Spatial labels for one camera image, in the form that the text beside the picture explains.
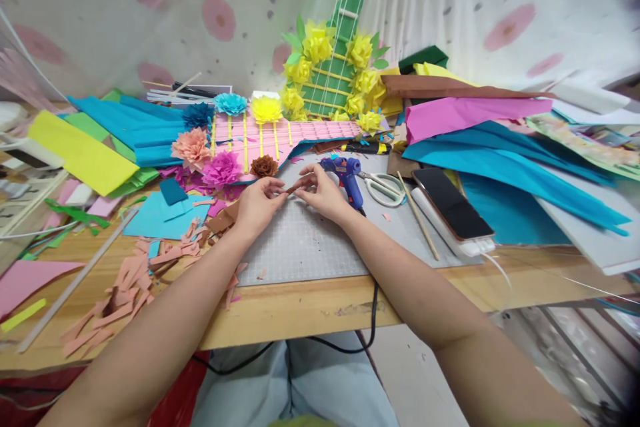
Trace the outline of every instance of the wooden table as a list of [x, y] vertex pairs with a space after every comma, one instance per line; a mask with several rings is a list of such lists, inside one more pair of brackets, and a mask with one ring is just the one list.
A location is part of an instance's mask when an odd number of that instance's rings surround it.
[[[157, 186], [132, 195], [126, 202], [129, 203], [153, 189], [157, 189]], [[92, 237], [87, 230], [77, 236], [71, 234], [59, 248], [45, 251], [40, 260], [88, 262], [109, 237], [109, 231], [118, 223], [119, 220], [113, 220], [112, 226], [97, 237]], [[87, 359], [79, 359], [83, 349], [64, 359], [58, 337], [88, 312], [96, 300], [105, 297], [105, 288], [115, 281], [122, 259], [131, 255], [134, 241], [135, 238], [132, 237], [120, 236], [116, 239], [24, 354], [15, 354], [13, 346], [0, 351], [2, 376], [29, 375], [33, 371], [54, 370], [86, 362]], [[511, 279], [511, 295], [503, 276], [488, 262], [481, 266], [445, 268], [438, 272], [484, 312], [604, 295], [561, 276], [619, 295], [634, 292], [624, 277], [604, 276], [575, 248], [499, 248], [494, 255]], [[177, 277], [181, 271], [178, 264], [166, 278]], [[51, 305], [74, 277], [75, 274], [71, 274], [53, 282], [26, 301], [23, 307], [42, 297], [47, 298], [48, 305]], [[157, 294], [163, 288], [166, 285], [153, 286], [152, 292]], [[238, 288], [236, 292], [241, 300], [232, 304], [228, 312], [222, 301], [211, 318], [209, 329], [200, 345], [202, 349], [371, 326], [373, 281], [369, 276], [251, 286]], [[5, 334], [2, 339], [22, 340], [45, 312], [46, 308]], [[377, 325], [388, 326], [401, 322], [384, 293], [380, 292]], [[121, 320], [109, 328], [119, 331], [125, 323], [126, 320]], [[104, 345], [94, 350], [89, 357], [95, 357], [103, 347]]]

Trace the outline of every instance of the blue paper flower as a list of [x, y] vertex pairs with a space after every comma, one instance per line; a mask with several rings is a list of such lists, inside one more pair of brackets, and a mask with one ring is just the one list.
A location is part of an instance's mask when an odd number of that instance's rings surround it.
[[213, 107], [206, 103], [196, 103], [189, 105], [182, 111], [182, 120], [185, 122], [187, 131], [195, 128], [208, 129], [213, 120]]
[[236, 93], [221, 93], [216, 95], [213, 103], [218, 112], [226, 113], [231, 117], [240, 115], [247, 109], [247, 99]]

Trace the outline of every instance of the floor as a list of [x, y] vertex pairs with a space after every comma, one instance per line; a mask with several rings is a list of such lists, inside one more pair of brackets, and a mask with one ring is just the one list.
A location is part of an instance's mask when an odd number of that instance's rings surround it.
[[377, 328], [370, 353], [401, 427], [468, 427], [433, 352], [407, 326]]

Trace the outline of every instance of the brown paper flower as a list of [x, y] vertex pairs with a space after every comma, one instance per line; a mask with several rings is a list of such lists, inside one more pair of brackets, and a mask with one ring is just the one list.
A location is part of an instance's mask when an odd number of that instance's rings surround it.
[[270, 155], [258, 157], [251, 162], [251, 175], [258, 178], [271, 177], [278, 173], [278, 163]]

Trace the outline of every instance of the person's right hand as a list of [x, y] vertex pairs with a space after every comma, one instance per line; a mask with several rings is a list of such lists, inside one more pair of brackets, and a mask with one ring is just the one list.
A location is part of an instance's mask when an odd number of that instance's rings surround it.
[[300, 171], [300, 175], [304, 176], [293, 184], [293, 187], [297, 188], [295, 195], [326, 218], [339, 223], [339, 220], [346, 213], [353, 210], [338, 186], [329, 178], [319, 163], [307, 165]]

